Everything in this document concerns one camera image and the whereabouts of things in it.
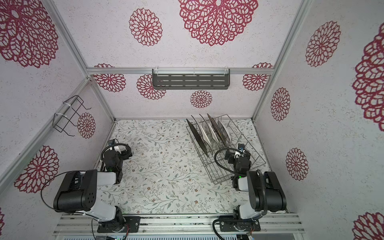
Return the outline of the white square plate black rim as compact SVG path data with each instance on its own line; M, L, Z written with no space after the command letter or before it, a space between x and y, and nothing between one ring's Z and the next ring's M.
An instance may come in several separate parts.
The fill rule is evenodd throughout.
M202 134L202 138L203 138L203 140L205 141L206 144L208 144L209 148L212 149L212 143L211 143L210 139L208 138L208 135L207 135L207 133L205 132L203 126L202 126L202 125L201 125L201 124L200 124L194 117L192 117L192 118L194 119L194 121L195 121L196 124L198 125L199 130L200 130L200 132L201 132L201 134Z

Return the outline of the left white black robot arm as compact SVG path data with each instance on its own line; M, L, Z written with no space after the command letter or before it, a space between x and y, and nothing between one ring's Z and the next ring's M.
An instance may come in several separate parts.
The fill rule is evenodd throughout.
M132 157L129 145L108 141L101 152L101 170L69 171L65 173L54 198L53 209L58 213L82 214L98 221L101 233L129 232L122 210L97 197L100 186L118 185L123 178L123 163Z

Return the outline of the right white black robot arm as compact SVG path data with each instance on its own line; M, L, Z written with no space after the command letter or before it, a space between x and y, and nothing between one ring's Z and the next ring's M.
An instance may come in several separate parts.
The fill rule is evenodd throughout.
M224 148L225 160L232 168L222 166L222 169L232 173L232 186L236 191L247 192L249 200L237 206L233 215L235 220L256 220L267 213L284 211L287 199L275 172L251 170L251 154L245 145L238 148Z

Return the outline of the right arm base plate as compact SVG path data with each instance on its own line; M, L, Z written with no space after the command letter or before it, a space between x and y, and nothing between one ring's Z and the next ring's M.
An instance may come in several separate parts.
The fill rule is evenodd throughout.
M242 239L243 236L247 236L247 240L253 240L252 234L261 230L259 220L243 220L230 216L219 216L218 219L212 222L212 229L219 240L225 240L226 238L218 232L216 225L220 227L221 233L237 232L240 234L238 238Z

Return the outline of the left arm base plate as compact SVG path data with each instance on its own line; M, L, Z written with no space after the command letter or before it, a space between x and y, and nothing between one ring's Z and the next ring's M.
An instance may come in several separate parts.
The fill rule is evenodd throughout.
M141 217L125 216L108 222L99 222L97 233L137 233Z

